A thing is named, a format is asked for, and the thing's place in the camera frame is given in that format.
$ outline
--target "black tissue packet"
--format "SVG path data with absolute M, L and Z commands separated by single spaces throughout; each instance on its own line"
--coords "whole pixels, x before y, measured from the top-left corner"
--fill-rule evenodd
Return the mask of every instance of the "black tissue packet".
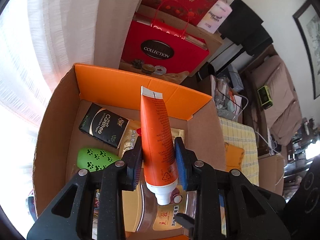
M 128 121 L 128 119 L 92 103 L 79 129 L 114 148 L 118 148 Z

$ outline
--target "red bag handle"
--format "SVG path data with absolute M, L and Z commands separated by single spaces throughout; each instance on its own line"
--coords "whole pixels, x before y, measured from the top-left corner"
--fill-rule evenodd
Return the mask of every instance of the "red bag handle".
M 164 1 L 159 5 L 158 9 L 156 10 L 156 14 L 155 14 L 155 16 L 154 16 L 154 18 L 153 18 L 153 20 L 152 20 L 151 27 L 153 27 L 153 25 L 154 25 L 155 22 L 156 22 L 157 13 L 158 13 L 160 7 L 161 7 L 165 2 L 168 2 L 168 1 L 174 1 L 174 0 L 164 0 Z M 182 5 L 182 7 L 185 8 L 185 10 L 188 12 L 188 8 L 185 7 L 182 3 L 178 2 L 178 1 L 174 1 L 174 2 Z M 188 27 L 188 24 L 189 24 L 189 20 L 190 20 L 190 15 L 188 14 L 187 25 L 186 25 L 186 27 L 183 29 L 183 32 L 182 32 L 182 34 L 181 34 L 181 37 L 185 34 L 185 32 L 186 32 L 186 30 L 187 30 L 187 27 Z

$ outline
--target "picture frame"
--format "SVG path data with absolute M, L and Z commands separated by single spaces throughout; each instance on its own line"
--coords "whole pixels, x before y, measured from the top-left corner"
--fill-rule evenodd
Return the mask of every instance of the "picture frame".
M 320 96 L 320 18 L 307 0 L 293 15 L 308 54 L 314 99 Z

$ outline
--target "tube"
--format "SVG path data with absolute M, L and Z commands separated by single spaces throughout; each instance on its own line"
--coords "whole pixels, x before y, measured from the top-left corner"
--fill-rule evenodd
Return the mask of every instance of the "tube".
M 167 205 L 178 184 L 178 169 L 162 93 L 141 87 L 140 115 L 145 181 L 158 204 Z

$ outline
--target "metal screw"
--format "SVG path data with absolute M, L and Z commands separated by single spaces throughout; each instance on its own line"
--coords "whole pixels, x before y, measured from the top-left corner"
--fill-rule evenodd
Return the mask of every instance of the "metal screw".
M 88 173 L 88 170 L 86 170 L 86 169 L 81 169 L 81 170 L 79 170 L 79 172 L 78 172 L 78 174 L 79 174 L 80 176 L 87 175 L 87 173 Z
M 116 165 L 117 167 L 122 167 L 122 166 L 124 165 L 124 161 L 116 161 L 116 162 L 115 162 L 115 165 Z
M 195 161 L 195 166 L 202 167 L 204 165 L 203 161 Z
M 234 170 L 231 171 L 231 174 L 232 174 L 233 176 L 239 176 L 239 175 L 240 175 L 240 171 L 234 169 Z

